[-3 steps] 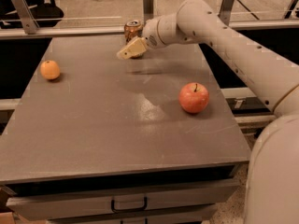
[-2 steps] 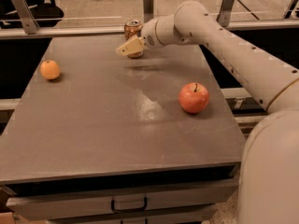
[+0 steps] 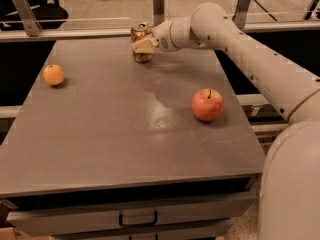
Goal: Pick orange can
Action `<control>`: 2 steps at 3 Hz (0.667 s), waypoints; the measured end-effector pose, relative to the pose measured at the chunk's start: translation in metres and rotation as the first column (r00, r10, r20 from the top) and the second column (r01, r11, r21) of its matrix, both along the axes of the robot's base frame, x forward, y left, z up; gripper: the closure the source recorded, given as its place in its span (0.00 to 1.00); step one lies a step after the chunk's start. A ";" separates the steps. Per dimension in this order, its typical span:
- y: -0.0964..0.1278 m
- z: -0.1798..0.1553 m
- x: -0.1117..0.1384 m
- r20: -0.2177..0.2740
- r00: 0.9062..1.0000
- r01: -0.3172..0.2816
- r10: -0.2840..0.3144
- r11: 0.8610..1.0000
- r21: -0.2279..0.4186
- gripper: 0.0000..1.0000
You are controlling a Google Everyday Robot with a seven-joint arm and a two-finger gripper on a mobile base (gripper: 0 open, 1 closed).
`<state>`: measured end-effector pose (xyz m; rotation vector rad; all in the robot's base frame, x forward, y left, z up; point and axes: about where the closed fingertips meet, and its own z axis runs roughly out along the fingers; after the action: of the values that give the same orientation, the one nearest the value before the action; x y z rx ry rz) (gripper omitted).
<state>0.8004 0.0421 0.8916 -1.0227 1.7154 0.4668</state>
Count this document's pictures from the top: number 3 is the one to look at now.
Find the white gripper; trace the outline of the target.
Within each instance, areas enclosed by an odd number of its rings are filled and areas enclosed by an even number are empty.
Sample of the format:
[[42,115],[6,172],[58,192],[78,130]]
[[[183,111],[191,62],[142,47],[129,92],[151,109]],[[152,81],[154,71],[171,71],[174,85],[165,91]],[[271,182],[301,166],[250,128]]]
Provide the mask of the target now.
[[176,51],[171,39],[171,27],[173,21],[166,20],[152,28],[153,37],[144,37],[132,43],[132,50],[135,53],[154,53],[158,47],[164,52]]

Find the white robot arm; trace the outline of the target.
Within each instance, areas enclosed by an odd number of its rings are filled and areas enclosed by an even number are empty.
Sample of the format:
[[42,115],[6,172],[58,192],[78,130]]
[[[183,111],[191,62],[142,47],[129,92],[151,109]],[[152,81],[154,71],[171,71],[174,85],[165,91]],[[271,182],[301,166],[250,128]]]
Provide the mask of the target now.
[[148,28],[132,50],[222,50],[288,122],[264,163],[257,240],[320,240],[318,77],[240,30],[224,9],[203,3],[187,16]]

